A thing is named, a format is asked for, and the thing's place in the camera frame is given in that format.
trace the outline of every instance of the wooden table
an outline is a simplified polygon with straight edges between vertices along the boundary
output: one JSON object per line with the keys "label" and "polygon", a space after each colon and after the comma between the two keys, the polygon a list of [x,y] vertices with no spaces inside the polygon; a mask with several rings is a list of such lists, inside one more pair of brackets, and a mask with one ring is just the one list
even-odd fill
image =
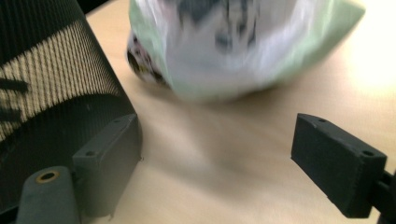
{"label": "wooden table", "polygon": [[[341,215],[290,159],[297,113],[323,117],[396,168],[396,1],[367,0],[355,32],[290,84],[196,105],[145,84],[125,60],[128,0],[88,16],[139,115],[143,156],[109,223],[376,223]],[[99,218],[92,223],[107,223]]]}

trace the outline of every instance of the black plastic part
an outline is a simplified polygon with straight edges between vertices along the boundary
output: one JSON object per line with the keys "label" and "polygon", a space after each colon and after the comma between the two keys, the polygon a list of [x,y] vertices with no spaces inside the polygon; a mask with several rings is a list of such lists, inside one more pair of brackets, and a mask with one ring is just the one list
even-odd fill
{"label": "black plastic part", "polygon": [[390,221],[386,218],[384,218],[384,216],[379,217],[377,224],[396,224],[396,221]]}
{"label": "black plastic part", "polygon": [[370,215],[369,193],[382,178],[385,154],[325,119],[299,114],[291,158],[346,217]]}
{"label": "black plastic part", "polygon": [[115,119],[73,156],[78,204],[89,217],[113,214],[140,161],[142,136],[136,114]]}
{"label": "black plastic part", "polygon": [[76,0],[0,0],[0,223],[26,178],[73,170],[81,147],[133,113]]}
{"label": "black plastic part", "polygon": [[381,213],[382,219],[396,223],[396,201],[393,198],[396,191],[391,191],[392,181],[394,181],[394,176],[385,172],[381,180],[372,188],[369,202]]}
{"label": "black plastic part", "polygon": [[390,183],[390,191],[392,192],[393,201],[396,202],[396,172]]}
{"label": "black plastic part", "polygon": [[108,0],[78,0],[78,4],[82,11],[87,14],[107,1]]}
{"label": "black plastic part", "polygon": [[31,175],[23,185],[17,224],[80,223],[72,178],[58,166]]}

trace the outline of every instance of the green plastic bag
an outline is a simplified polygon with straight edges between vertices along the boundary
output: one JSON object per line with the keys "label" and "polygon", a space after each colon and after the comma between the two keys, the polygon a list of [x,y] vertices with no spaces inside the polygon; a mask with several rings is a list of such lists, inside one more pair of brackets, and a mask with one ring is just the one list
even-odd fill
{"label": "green plastic bag", "polygon": [[363,14],[347,0],[131,0],[128,52],[182,99],[229,100],[301,74]]}

